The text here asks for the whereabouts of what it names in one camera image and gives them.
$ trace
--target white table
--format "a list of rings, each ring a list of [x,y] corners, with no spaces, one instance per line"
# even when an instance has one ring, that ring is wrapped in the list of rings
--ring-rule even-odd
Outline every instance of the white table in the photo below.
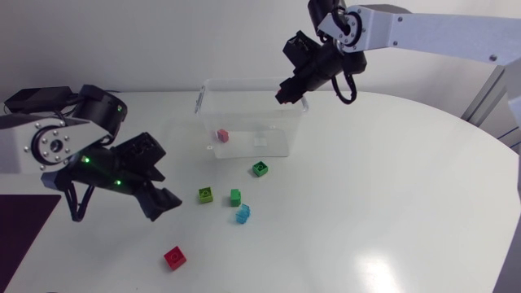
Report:
[[[96,190],[82,223],[60,200],[7,292],[490,292],[519,218],[518,156],[419,103],[360,93],[344,106],[309,94],[287,158],[216,160],[193,115],[196,92],[119,94],[117,143],[148,131],[184,200],[155,223],[128,195]],[[49,193],[1,176],[3,193]],[[197,190],[211,186],[214,202]],[[231,188],[252,216],[234,223]],[[163,254],[188,261],[171,272]]]

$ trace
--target white wall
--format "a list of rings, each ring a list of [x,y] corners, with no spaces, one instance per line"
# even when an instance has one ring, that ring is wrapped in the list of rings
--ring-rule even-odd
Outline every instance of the white wall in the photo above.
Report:
[[[385,3],[418,13],[521,17],[521,2],[514,0]],[[289,77],[282,48],[299,29],[314,37],[307,0],[2,0],[0,98],[36,86],[195,90],[211,77]],[[356,77],[360,90],[457,116],[493,70],[405,50],[366,57],[368,68]]]

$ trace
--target green block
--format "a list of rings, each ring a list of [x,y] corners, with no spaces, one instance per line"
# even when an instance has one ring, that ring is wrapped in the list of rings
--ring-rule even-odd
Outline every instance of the green block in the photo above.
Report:
[[[230,202],[232,207],[241,205],[241,192],[239,190],[231,190]]]
[[[262,176],[268,172],[268,166],[266,164],[259,162],[253,165],[253,172],[258,176]]]
[[[210,187],[206,187],[199,190],[199,202],[200,203],[209,203],[213,201],[212,189]]]

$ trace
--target lego brick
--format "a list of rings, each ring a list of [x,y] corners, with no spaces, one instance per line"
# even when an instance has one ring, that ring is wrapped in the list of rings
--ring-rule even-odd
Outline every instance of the lego brick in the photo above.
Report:
[[[230,203],[232,207],[238,207],[241,205],[241,192],[240,190],[231,190]]]
[[[243,211],[247,216],[250,216],[250,207],[246,204],[241,204],[241,207],[239,208],[239,211]]]
[[[167,254],[164,255],[164,258],[172,270],[176,270],[182,264],[186,263],[186,258],[179,247],[174,247],[171,251],[167,252]]]
[[[247,219],[250,217],[250,207],[246,204],[241,204],[239,210],[235,213],[235,220],[239,224],[246,223]]]
[[[236,220],[239,224],[244,224],[244,223],[246,223],[246,221],[247,221],[247,217],[246,217],[246,216],[235,215],[235,220]]]
[[[206,187],[199,190],[199,202],[200,203],[209,203],[213,201],[212,189],[210,187]]]
[[[258,176],[263,176],[268,172],[268,166],[266,164],[259,162],[253,165],[253,172]]]
[[[219,138],[219,140],[221,142],[228,142],[228,140],[230,139],[230,136],[228,135],[228,131],[226,131],[224,129],[219,129],[217,131],[217,137]]]

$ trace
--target pink block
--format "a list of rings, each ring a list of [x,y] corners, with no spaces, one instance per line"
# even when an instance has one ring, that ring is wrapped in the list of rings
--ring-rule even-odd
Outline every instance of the pink block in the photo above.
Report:
[[[228,140],[230,139],[230,137],[228,136],[228,131],[224,129],[220,129],[219,131],[217,131],[217,137],[222,142],[228,142]]]

